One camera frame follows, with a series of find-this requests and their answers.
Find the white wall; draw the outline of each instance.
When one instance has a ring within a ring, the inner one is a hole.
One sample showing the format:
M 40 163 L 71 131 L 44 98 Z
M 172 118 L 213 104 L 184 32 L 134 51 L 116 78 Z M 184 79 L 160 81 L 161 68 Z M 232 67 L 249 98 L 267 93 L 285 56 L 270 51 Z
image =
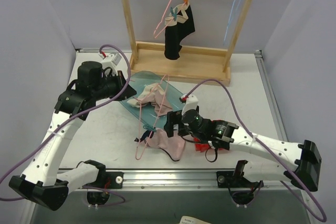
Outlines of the white wall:
M 153 31 L 169 0 L 130 0 L 135 37 L 163 42 Z M 253 0 L 237 51 L 263 49 L 290 0 Z M 99 48 L 105 42 L 130 48 L 120 0 L 50 0 L 76 48 Z M 233 0 L 191 0 L 196 32 L 186 45 L 223 48 Z
M 42 141 L 74 56 L 48 0 L 0 0 L 1 176 Z M 17 196 L 8 179 L 0 196 Z M 0 223 L 17 223 L 22 207 L 23 201 L 0 202 Z
M 266 69 L 290 141 L 317 143 L 319 191 L 336 223 L 336 2 L 292 0 L 264 51 Z

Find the blue hanger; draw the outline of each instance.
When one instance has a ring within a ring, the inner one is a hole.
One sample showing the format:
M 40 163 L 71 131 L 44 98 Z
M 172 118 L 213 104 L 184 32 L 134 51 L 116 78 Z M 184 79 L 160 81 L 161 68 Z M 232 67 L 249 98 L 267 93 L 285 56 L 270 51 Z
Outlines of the blue hanger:
M 148 130 L 148 131 L 152 131 L 152 132 L 156 132 L 156 128 L 152 127 L 152 126 L 149 126 L 148 124 L 144 124 L 142 126 L 145 130 Z
M 223 45 L 225 45 L 227 32 L 228 32 L 229 27 L 230 27 L 230 25 L 231 25 L 231 23 L 232 23 L 232 20 L 234 20 L 236 14 L 237 14 L 237 11 L 238 11 L 238 8 L 239 8 L 239 6 L 240 6 L 241 1 L 242 1 L 242 0 L 239 0 L 239 1 L 238 1 L 238 4 L 237 4 L 237 6 L 236 6 L 236 9 L 233 11 L 234 6 L 235 6 L 235 3 L 236 3 L 236 0 L 233 0 L 232 7 L 231 7 L 231 12 L 230 12 L 230 16 L 229 16 L 229 21 L 227 22 L 227 26 L 226 26 L 226 31 L 225 31 L 225 36 L 224 36 Z
M 173 10 L 173 8 L 170 7 L 170 13 L 174 17 L 174 21 L 176 21 L 176 19 L 177 19 L 177 7 L 175 8 L 175 10 Z

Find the blue clip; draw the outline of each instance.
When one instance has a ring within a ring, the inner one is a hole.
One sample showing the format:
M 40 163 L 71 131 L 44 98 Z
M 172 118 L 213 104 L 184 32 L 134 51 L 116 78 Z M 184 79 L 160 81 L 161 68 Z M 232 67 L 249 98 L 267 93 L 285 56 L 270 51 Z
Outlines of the blue clip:
M 147 131 L 152 131 L 152 132 L 156 132 L 156 128 L 149 126 L 148 124 L 144 124 L 143 128 Z
M 173 10 L 172 7 L 170 7 L 170 13 L 172 14 L 172 16 L 174 17 L 174 21 L 176 21 L 177 19 L 177 7 L 175 8 L 175 10 Z

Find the wooden base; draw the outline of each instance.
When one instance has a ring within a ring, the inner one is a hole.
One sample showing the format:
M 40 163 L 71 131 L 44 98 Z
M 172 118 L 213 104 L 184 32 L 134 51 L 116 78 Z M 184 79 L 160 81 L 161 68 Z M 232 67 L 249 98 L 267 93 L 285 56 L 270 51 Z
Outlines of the wooden base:
M 183 46 L 178 60 L 167 60 L 164 56 L 164 44 L 136 42 L 138 60 L 131 57 L 132 73 L 150 71 L 158 76 L 168 74 L 171 81 L 198 83 L 205 79 L 217 79 L 228 86 L 230 67 L 223 72 L 223 62 L 227 50 Z

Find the pink cloth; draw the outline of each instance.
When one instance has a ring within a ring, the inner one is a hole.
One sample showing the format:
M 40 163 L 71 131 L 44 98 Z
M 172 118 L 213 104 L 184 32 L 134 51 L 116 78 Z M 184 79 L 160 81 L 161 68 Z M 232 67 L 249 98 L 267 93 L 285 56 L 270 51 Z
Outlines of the pink cloth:
M 163 129 L 156 129 L 152 138 L 146 138 L 149 147 L 165 151 L 173 161 L 179 161 L 184 151 L 185 141 L 174 131 L 174 136 L 168 137 Z
M 142 100 L 141 102 L 142 106 L 146 106 L 148 103 L 151 103 L 152 106 L 154 107 L 154 111 L 158 116 L 167 115 L 168 112 L 173 111 L 173 108 L 170 105 L 169 101 L 166 99 L 166 97 L 163 100 L 163 94 L 161 94 L 159 90 L 155 90 L 153 93 L 154 95 L 150 95 Z

